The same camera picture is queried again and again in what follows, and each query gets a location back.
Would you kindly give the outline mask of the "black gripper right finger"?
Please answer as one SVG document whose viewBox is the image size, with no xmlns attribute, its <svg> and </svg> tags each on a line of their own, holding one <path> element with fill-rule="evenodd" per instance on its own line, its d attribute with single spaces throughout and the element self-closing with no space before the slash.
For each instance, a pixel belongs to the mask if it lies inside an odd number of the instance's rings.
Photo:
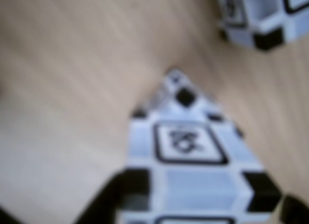
<svg viewBox="0 0 309 224">
<path fill-rule="evenodd" d="M 295 195 L 284 196 L 279 214 L 282 224 L 308 224 L 309 206 Z"/>
</svg>

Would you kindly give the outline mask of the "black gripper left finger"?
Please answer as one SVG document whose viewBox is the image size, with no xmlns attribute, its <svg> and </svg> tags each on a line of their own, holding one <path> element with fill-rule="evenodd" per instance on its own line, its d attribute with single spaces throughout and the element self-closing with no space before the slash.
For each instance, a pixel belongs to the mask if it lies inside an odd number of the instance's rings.
<svg viewBox="0 0 309 224">
<path fill-rule="evenodd" d="M 76 224 L 113 224 L 123 197 L 124 171 L 116 173 L 79 215 Z"/>
</svg>

